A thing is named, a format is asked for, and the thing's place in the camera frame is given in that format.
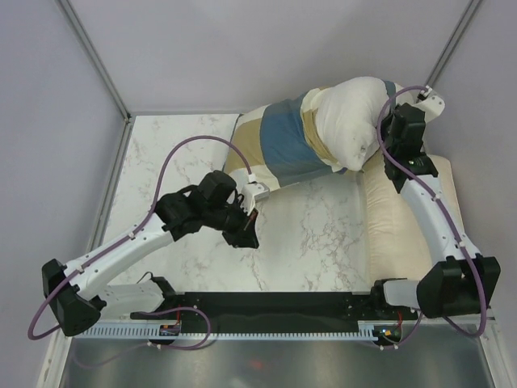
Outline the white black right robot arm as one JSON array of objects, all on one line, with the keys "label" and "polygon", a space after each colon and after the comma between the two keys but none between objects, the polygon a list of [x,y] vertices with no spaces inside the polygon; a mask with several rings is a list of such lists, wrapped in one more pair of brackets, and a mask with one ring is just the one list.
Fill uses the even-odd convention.
[{"label": "white black right robot arm", "polygon": [[385,174],[409,205],[427,242],[432,267],[421,280],[384,279],[369,298],[377,318],[399,306],[428,318],[485,315],[501,273],[493,256],[484,256],[461,231],[445,200],[437,167],[422,151],[426,114],[408,103],[396,106],[380,124]]}]

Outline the blue beige checkered pillowcase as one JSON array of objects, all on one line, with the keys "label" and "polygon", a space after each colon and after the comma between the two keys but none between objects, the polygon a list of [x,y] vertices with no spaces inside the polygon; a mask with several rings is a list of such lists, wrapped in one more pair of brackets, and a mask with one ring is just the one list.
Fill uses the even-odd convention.
[{"label": "blue beige checkered pillowcase", "polygon": [[271,103],[236,120],[223,170],[238,183],[252,172],[272,191],[316,179],[333,171],[314,150],[314,113],[322,91],[311,89],[295,99]]}]

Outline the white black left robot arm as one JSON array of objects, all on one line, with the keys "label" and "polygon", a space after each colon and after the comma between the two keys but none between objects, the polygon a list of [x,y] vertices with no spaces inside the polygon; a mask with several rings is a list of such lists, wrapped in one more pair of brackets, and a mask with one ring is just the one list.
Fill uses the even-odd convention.
[{"label": "white black left robot arm", "polygon": [[110,282],[147,255],[202,227],[220,231],[231,247],[258,248],[256,204],[269,193],[266,184],[252,176],[238,187],[230,175],[212,171],[199,184],[162,196],[140,225],[89,254],[67,264],[48,261],[41,268],[43,290],[59,329],[76,336],[110,313],[147,310],[169,318],[177,301],[158,282],[115,287]]}]

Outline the white pillow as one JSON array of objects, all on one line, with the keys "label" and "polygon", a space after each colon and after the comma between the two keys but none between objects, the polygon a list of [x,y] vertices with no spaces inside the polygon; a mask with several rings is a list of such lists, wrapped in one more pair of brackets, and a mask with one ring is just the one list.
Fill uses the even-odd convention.
[{"label": "white pillow", "polygon": [[314,113],[314,150],[333,171],[360,171],[379,149],[376,125],[398,104],[413,103],[402,86],[358,77],[322,91]]}]

